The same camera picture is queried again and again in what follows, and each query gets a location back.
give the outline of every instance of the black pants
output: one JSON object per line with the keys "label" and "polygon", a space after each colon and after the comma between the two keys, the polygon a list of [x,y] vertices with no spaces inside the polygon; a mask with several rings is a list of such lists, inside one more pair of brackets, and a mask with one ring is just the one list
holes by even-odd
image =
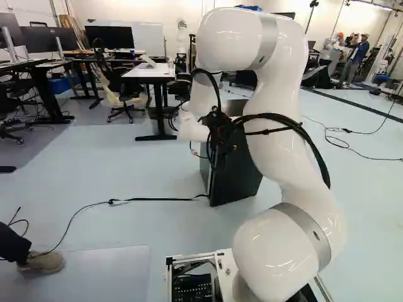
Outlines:
{"label": "black pants", "polygon": [[0,222],[0,257],[8,262],[26,263],[31,242],[19,236],[9,226]]}

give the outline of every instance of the person's foot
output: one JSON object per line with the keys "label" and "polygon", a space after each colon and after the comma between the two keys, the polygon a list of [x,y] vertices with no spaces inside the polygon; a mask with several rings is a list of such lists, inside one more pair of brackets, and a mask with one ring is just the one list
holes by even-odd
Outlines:
{"label": "person's foot", "polygon": [[26,264],[17,264],[18,270],[37,271],[44,274],[59,272],[64,267],[64,259],[60,253],[50,252],[30,252],[26,260]]}

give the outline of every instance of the white robot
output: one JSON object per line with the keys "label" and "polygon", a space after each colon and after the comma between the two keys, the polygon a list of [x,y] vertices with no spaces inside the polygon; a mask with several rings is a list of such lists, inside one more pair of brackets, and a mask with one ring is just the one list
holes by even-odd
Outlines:
{"label": "white robot", "polygon": [[[196,66],[214,74],[254,70],[258,86],[244,115],[278,113],[300,121],[298,92],[309,54],[300,25],[273,14],[217,8],[202,19]],[[217,98],[205,74],[193,81],[191,99],[181,111],[179,136],[206,142],[209,129],[198,118]],[[283,125],[270,120],[245,123],[247,132]],[[294,131],[247,137],[260,172],[281,187],[282,201],[237,231],[232,253],[238,267],[233,286],[239,302],[283,302],[304,287],[343,249],[346,223],[334,196]]]}
{"label": "white robot", "polygon": [[343,33],[335,33],[331,39],[325,39],[323,42],[323,49],[321,51],[321,58],[324,60],[331,60],[331,54],[334,46],[338,42],[338,46],[344,46]]}

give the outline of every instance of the person's leg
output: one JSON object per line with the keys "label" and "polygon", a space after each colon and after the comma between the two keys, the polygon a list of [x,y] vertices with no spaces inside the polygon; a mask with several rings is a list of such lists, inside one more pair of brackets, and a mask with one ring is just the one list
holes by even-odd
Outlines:
{"label": "person's leg", "polygon": [[16,262],[20,271],[58,272],[64,266],[63,256],[57,252],[30,251],[32,243],[0,222],[0,257]]}
{"label": "person's leg", "polygon": [[343,72],[341,73],[341,76],[340,76],[340,79],[339,79],[339,82],[338,82],[337,86],[339,86],[339,87],[343,86],[343,82],[347,78],[347,76],[349,74],[349,71],[350,71],[350,68],[351,68],[351,61],[348,60],[346,62],[346,65],[344,66]]}
{"label": "person's leg", "polygon": [[8,262],[26,264],[32,243],[0,222],[0,257]]}
{"label": "person's leg", "polygon": [[347,81],[349,83],[351,83],[353,81],[355,73],[357,72],[359,66],[360,66],[359,63],[351,64],[350,72],[348,74],[348,79],[347,79]]}

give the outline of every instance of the light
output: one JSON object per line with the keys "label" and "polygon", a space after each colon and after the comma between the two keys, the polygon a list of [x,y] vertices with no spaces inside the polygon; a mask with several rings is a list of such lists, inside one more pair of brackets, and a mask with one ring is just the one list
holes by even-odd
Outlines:
{"label": "light", "polygon": [[377,4],[377,3],[366,2],[366,1],[363,1],[363,0],[350,0],[350,1],[351,2],[359,2],[359,3],[369,4],[371,6],[376,6],[377,8],[382,8],[382,9],[384,9],[386,11],[393,11],[393,8],[390,8],[390,7],[384,6],[384,5],[380,5],[380,4]]}

